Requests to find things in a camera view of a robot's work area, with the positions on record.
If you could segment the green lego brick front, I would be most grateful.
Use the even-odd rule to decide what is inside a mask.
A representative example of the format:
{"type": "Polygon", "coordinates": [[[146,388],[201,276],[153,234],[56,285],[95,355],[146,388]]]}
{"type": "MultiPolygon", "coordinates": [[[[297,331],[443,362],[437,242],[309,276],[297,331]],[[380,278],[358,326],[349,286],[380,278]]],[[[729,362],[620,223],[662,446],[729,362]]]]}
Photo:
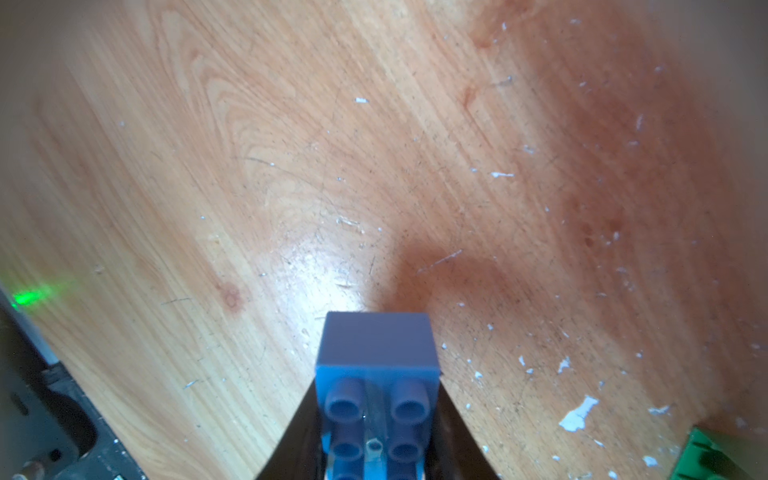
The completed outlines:
{"type": "Polygon", "coordinates": [[[694,427],[670,479],[767,479],[767,441],[694,427]]]}

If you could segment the blue lego brick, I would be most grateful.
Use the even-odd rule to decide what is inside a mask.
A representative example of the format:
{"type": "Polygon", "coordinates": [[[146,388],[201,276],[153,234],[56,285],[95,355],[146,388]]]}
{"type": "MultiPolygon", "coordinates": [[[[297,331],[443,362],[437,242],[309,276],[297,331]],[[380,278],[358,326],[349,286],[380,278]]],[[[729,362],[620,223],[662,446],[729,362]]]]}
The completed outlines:
{"type": "Polygon", "coordinates": [[[326,478],[424,478],[440,373],[426,314],[328,313],[315,365],[326,478]]]}

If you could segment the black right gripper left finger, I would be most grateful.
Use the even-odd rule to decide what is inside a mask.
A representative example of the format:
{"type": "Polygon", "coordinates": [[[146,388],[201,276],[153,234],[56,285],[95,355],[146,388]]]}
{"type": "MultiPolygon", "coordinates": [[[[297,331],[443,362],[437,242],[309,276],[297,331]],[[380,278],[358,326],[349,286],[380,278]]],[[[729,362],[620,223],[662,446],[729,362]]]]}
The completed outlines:
{"type": "Polygon", "coordinates": [[[282,438],[255,479],[323,479],[327,455],[322,447],[322,427],[316,385],[312,381],[282,438]]]}

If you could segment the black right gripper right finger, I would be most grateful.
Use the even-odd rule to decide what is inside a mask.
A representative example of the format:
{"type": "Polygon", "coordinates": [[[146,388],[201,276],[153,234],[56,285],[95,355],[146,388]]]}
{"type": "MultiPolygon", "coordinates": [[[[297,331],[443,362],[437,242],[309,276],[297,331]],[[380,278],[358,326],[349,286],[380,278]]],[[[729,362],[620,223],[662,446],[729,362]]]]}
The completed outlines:
{"type": "Polygon", "coordinates": [[[439,386],[424,470],[425,479],[498,478],[443,384],[439,386]]]}

